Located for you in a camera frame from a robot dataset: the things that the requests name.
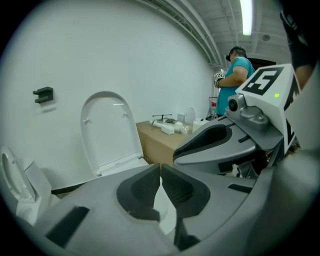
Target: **black wall hook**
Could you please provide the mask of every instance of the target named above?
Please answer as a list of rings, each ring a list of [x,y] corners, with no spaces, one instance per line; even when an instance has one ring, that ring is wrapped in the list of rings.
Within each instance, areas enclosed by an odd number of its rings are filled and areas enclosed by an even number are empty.
[[[39,95],[39,98],[34,101],[35,103],[39,104],[52,101],[54,99],[54,89],[51,87],[44,87],[39,90],[34,90],[33,94]]]

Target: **toilet seat lid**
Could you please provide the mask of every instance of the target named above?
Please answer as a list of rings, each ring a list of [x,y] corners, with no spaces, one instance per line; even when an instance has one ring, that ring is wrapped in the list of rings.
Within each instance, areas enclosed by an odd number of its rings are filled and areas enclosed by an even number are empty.
[[[90,96],[82,107],[80,127],[84,152],[96,176],[143,157],[131,109],[115,92]]]
[[[1,146],[1,172],[11,194],[20,202],[33,203],[35,192],[29,183],[28,177],[21,169],[15,155],[8,146]]]

